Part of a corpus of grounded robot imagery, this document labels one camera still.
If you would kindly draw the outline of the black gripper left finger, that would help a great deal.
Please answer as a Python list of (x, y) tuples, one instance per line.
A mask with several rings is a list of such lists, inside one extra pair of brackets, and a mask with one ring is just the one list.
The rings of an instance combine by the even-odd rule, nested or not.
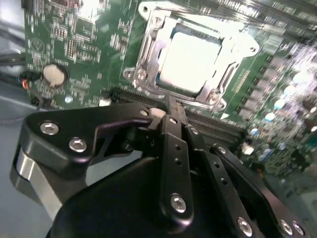
[(15, 169), (54, 222), (62, 206), (89, 187), (87, 169), (97, 163), (102, 143), (111, 157), (121, 156), (131, 130), (141, 132), (141, 139), (130, 140), (145, 148), (139, 160), (159, 162), (158, 207), (164, 220), (173, 227), (190, 226), (189, 140), (173, 101), (160, 119), (137, 103), (31, 114), (21, 127)]

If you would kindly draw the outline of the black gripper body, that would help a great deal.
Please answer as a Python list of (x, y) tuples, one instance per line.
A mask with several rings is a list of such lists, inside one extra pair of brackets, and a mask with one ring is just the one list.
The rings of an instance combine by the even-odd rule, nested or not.
[(159, 162), (137, 160), (70, 198), (50, 230), (52, 238), (228, 238), (210, 184), (191, 174), (194, 219), (181, 231), (159, 210)]

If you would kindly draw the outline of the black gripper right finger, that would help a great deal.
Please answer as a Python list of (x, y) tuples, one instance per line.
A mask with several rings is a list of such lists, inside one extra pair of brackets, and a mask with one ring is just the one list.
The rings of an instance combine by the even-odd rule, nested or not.
[(177, 103), (180, 122), (195, 158), (212, 184), (226, 229), (233, 238), (310, 238), (304, 224), (272, 193), (261, 178), (221, 144), (212, 152), (185, 110)]

